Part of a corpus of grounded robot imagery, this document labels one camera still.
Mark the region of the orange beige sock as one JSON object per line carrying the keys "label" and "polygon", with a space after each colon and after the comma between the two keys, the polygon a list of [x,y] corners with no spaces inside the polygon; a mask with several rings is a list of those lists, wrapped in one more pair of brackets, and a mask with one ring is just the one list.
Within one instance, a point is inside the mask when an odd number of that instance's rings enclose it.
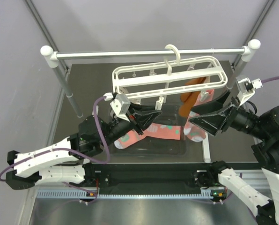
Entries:
{"label": "orange beige sock", "polygon": [[[185,85],[195,85],[195,84],[203,84],[206,80],[206,77],[201,77],[201,78],[194,78],[190,81],[188,81]],[[187,92],[187,93],[182,93],[180,95],[180,100],[182,102],[182,105],[179,107],[178,114],[179,116],[183,118],[188,118],[191,108],[194,106],[196,103],[198,96],[200,94],[200,91],[195,91],[195,92]]]}

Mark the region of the white plastic clip hanger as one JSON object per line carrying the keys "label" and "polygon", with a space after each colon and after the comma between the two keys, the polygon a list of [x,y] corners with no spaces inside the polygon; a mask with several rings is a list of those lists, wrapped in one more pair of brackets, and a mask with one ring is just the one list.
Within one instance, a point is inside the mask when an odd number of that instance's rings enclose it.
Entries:
{"label": "white plastic clip hanger", "polygon": [[[114,93],[122,93],[121,88],[134,86],[147,86],[152,84],[163,83],[165,86],[161,89],[144,90],[140,92],[125,94],[130,100],[142,100],[145,98],[158,97],[156,101],[156,109],[161,109],[162,104],[165,103],[168,95],[175,95],[187,93],[191,91],[202,91],[208,89],[220,89],[226,86],[228,77],[224,72],[220,62],[213,56],[200,56],[194,58],[182,59],[180,51],[174,45],[167,45],[167,50],[174,52],[176,59],[169,61],[167,57],[163,57],[162,62],[139,64],[131,66],[122,66],[114,69],[112,72],[112,87]],[[203,69],[185,70],[181,72],[174,72],[173,68],[179,66],[189,66],[192,64],[206,63],[207,67]],[[162,74],[147,75],[142,77],[123,78],[123,74],[136,72],[151,72],[157,69],[166,69]],[[218,81],[207,82],[205,84],[184,85],[178,87],[169,87],[170,83],[178,81],[188,81],[194,78],[217,76]]]}

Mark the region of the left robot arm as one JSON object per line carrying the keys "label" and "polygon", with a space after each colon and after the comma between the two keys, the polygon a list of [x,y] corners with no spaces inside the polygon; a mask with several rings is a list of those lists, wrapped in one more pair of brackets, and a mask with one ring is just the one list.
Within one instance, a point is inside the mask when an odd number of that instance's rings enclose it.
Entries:
{"label": "left robot arm", "polygon": [[13,190],[58,182],[91,186],[96,180],[92,158],[130,131],[142,135],[160,114],[152,106],[131,104],[125,120],[114,114],[109,122],[88,116],[76,134],[60,142],[28,153],[8,152],[11,170],[5,182]]}

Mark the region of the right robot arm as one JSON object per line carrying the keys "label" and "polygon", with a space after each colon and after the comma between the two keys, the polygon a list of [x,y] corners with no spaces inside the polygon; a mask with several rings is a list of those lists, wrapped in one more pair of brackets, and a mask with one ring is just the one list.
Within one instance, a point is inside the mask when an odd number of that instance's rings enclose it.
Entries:
{"label": "right robot arm", "polygon": [[208,134],[215,136],[233,128],[260,140],[251,146],[253,154],[265,175],[272,197],[257,192],[224,161],[216,161],[207,169],[211,184],[223,185],[236,195],[251,211],[259,225],[279,225],[279,105],[261,116],[245,110],[238,98],[232,97],[225,105],[230,92],[225,91],[213,101],[192,107],[197,115],[190,118]]}

